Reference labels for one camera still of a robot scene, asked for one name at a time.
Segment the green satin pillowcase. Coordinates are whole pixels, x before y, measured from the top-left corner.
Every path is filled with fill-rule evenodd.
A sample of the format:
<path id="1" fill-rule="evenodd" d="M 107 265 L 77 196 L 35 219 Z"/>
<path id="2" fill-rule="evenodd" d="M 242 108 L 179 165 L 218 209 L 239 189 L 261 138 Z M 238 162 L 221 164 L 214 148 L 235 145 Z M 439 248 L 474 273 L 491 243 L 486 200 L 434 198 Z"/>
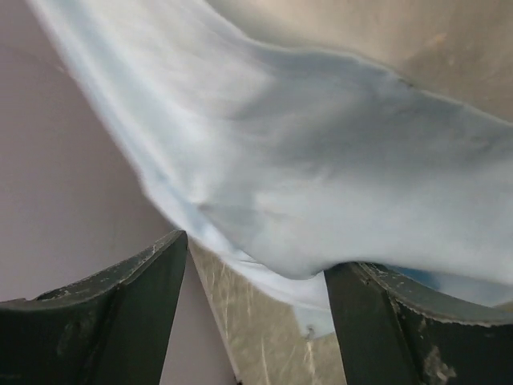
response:
<path id="1" fill-rule="evenodd" d="M 326 311 L 364 261 L 511 303 L 511 2 L 30 7 L 148 199 L 267 295 Z"/>

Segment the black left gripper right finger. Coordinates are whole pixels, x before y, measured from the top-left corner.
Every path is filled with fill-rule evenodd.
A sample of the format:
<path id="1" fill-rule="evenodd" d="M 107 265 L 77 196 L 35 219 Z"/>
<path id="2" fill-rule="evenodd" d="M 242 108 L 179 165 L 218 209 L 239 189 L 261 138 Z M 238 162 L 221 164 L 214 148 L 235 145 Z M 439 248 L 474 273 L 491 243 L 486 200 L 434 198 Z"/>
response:
<path id="1" fill-rule="evenodd" d="M 512 314 L 381 265 L 325 271 L 348 384 L 512 384 Z"/>

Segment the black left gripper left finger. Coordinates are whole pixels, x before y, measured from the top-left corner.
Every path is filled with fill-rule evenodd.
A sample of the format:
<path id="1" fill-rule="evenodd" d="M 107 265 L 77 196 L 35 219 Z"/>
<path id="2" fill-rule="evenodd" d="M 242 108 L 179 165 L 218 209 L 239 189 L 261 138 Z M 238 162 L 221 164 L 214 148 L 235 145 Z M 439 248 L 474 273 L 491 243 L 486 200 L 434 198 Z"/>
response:
<path id="1" fill-rule="evenodd" d="M 38 297 L 1 304 L 3 384 L 157 384 L 188 256 L 175 230 Z"/>

